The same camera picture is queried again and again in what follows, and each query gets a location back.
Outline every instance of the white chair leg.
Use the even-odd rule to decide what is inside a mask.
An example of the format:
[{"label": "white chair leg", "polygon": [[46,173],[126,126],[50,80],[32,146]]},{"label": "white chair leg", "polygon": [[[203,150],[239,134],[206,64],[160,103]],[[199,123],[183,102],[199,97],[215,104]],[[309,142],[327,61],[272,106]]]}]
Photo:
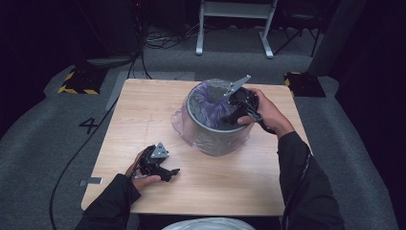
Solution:
[{"label": "white chair leg", "polygon": [[200,15],[199,15],[199,35],[197,36],[196,54],[201,56],[203,54],[203,37],[204,37],[204,0],[200,3]]},{"label": "white chair leg", "polygon": [[277,6],[278,0],[272,1],[271,11],[269,12],[268,18],[266,19],[265,30],[263,32],[259,32],[260,41],[262,41],[262,46],[265,51],[267,58],[273,58],[274,54],[272,53],[271,47],[269,46],[268,42],[268,33],[269,28],[271,26],[272,18],[274,17],[275,8]]}]

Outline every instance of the metal stand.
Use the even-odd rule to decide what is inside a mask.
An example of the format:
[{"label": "metal stand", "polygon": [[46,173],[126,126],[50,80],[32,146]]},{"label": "metal stand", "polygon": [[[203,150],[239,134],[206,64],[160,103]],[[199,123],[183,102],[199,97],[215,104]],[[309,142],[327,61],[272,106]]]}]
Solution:
[{"label": "metal stand", "polygon": [[259,38],[262,41],[266,56],[268,58],[273,58],[274,55],[269,46],[267,36],[277,3],[278,0],[272,0],[271,4],[206,2],[205,0],[201,0],[196,54],[199,56],[203,54],[204,16],[244,17],[266,19],[265,30],[259,32]]}]

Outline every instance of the black sleeve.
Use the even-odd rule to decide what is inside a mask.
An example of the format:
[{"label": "black sleeve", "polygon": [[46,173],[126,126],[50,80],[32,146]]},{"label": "black sleeve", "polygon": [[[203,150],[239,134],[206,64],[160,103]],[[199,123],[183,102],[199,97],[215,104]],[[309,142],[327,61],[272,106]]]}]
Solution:
[{"label": "black sleeve", "polygon": [[[290,132],[281,137],[278,155],[281,168],[280,183],[285,204],[301,180],[308,152],[310,150],[307,144],[302,141],[297,132]],[[289,201],[289,206],[289,230],[345,229],[345,223],[328,178],[313,156],[310,157],[302,184],[295,198]]]},{"label": "black sleeve", "polygon": [[76,229],[125,229],[130,205],[140,193],[123,174],[117,174],[87,209]]}]

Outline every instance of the table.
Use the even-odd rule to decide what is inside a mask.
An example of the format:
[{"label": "table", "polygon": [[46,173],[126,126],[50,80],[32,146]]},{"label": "table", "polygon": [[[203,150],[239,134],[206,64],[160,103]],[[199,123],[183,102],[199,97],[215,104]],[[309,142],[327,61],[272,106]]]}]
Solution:
[{"label": "table", "polygon": [[275,14],[278,0],[272,0],[269,4],[249,4],[234,2],[211,2],[201,0],[199,13],[199,35],[197,37],[196,54],[203,54],[204,40],[204,17],[205,16],[223,16],[223,17],[242,17],[242,18],[260,18],[266,19],[263,32],[259,32],[259,38],[267,58],[273,58],[271,47],[268,42],[269,27]]},{"label": "table", "polygon": [[[124,173],[138,152],[163,142],[169,158],[161,165],[180,168],[170,182],[141,191],[131,212],[207,216],[281,216],[278,140],[254,125],[249,140],[227,155],[212,157],[187,145],[171,126],[171,115],[182,106],[198,81],[127,80],[106,132],[92,177],[81,203],[84,210],[111,182]],[[261,89],[292,122],[305,142],[305,131],[289,89],[283,85],[244,84]]]}]

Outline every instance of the hand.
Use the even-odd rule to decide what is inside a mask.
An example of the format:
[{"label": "hand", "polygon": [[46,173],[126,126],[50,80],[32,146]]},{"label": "hand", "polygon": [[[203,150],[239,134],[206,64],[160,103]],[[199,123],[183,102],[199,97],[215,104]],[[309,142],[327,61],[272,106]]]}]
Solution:
[{"label": "hand", "polygon": [[[140,153],[138,153],[137,157],[135,158],[134,162],[132,163],[132,165],[130,165],[127,169],[127,171],[125,172],[125,175],[130,177],[131,173],[132,173],[132,169],[134,169],[134,167],[136,167],[135,164],[137,164],[137,162],[139,161],[139,159],[141,158],[143,151],[141,151]],[[140,170],[136,171],[137,175],[141,175]],[[155,183],[157,181],[161,180],[161,176],[159,175],[150,175],[144,178],[131,178],[131,182],[134,185],[134,187],[140,191],[142,190],[145,186],[150,185],[152,183]]]},{"label": "hand", "polygon": [[[294,131],[292,124],[277,107],[266,96],[256,88],[248,89],[254,92],[259,98],[258,113],[262,115],[263,121],[267,127],[272,128],[277,133],[278,139],[284,134]],[[249,116],[240,117],[237,122],[241,125],[254,123],[255,121]]]}]

